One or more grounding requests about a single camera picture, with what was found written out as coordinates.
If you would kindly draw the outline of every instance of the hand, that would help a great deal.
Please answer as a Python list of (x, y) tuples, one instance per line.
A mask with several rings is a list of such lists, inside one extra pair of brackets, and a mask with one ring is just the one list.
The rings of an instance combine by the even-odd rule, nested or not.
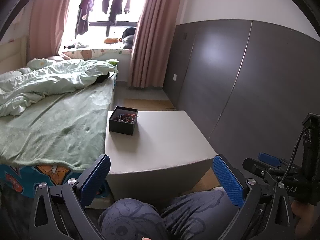
[(301, 203), (296, 200), (292, 202), (291, 209), (293, 214), (300, 217), (295, 230), (296, 237), (304, 237), (311, 229), (314, 208), (313, 205)]

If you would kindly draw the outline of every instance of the pink curtain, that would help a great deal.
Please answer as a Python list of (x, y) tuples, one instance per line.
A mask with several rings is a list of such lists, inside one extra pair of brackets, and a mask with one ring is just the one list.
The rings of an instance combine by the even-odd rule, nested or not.
[(69, 2), (70, 0), (34, 1), (29, 27), (29, 59), (58, 55)]
[(146, 0), (133, 42), (128, 84), (162, 87), (180, 0)]

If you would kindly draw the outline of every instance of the person's knee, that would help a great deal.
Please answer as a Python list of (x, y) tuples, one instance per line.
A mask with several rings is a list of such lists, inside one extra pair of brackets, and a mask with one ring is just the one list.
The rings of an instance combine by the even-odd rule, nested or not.
[(238, 211), (224, 190), (195, 193), (190, 196), (189, 204), (193, 214), (181, 239), (218, 239)]
[(100, 231), (106, 239), (166, 239), (167, 231), (156, 209), (135, 199), (121, 199), (99, 218)]

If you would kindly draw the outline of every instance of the window frame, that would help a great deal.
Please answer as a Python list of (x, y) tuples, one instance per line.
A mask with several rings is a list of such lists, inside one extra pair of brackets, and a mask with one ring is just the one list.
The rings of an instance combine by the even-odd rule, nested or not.
[(106, 37), (108, 37), (110, 34), (110, 27), (137, 27), (137, 24), (138, 22), (117, 21), (116, 26), (113, 26), (113, 23), (109, 21), (97, 21), (97, 22), (89, 22), (89, 27), (90, 26), (106, 27)]

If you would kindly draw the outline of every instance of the gray wardrobe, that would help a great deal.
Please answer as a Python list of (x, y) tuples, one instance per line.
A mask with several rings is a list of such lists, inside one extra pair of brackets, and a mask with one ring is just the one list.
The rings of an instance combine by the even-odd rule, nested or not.
[(290, 158), (306, 115), (320, 114), (319, 80), (313, 38), (265, 22), (212, 20), (177, 25), (163, 89), (215, 151), (249, 176), (247, 157)]

